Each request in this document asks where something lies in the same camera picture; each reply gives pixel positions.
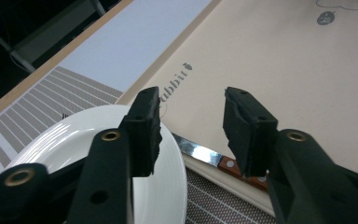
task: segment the light blue surface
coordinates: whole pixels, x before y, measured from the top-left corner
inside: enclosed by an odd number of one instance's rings
[[[211,2],[134,1],[59,66],[126,91]]]

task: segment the knife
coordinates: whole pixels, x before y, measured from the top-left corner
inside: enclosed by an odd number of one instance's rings
[[[175,133],[172,133],[176,143],[178,144],[182,153],[198,160],[206,162],[213,167],[216,167],[220,171],[225,172],[228,175],[252,185],[257,189],[261,189],[265,192],[268,191],[267,187],[267,175],[261,177],[245,177],[241,175],[240,167],[237,162],[230,157],[223,156],[218,152],[215,152],[207,147],[203,147],[195,142],[185,139]]]

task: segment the striped placemat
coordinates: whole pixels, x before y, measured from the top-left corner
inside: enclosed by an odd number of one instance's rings
[[[0,114],[0,173],[39,134],[76,112],[112,105],[121,91],[56,67]],[[275,223],[275,219],[187,171],[186,223]]]

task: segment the brass screw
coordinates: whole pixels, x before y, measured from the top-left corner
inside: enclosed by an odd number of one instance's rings
[[[34,169],[23,168],[17,170],[16,172],[8,176],[5,180],[5,185],[8,187],[16,187],[18,185],[28,182],[33,177],[34,177]]]
[[[287,133],[286,136],[297,142],[304,142],[307,140],[307,137],[302,133]]]
[[[120,136],[120,132],[107,132],[103,134],[102,139],[106,142],[109,142],[117,140]]]

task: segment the wooden knife handle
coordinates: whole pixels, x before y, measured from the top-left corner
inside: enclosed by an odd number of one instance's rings
[[[246,182],[249,185],[257,189],[261,189],[265,192],[268,192],[267,187],[267,174],[266,178],[263,181],[260,181],[257,177],[243,177],[241,176],[240,167],[238,166],[237,162],[229,157],[223,156],[223,159],[220,161],[217,168],[229,175],[236,177],[237,179]]]

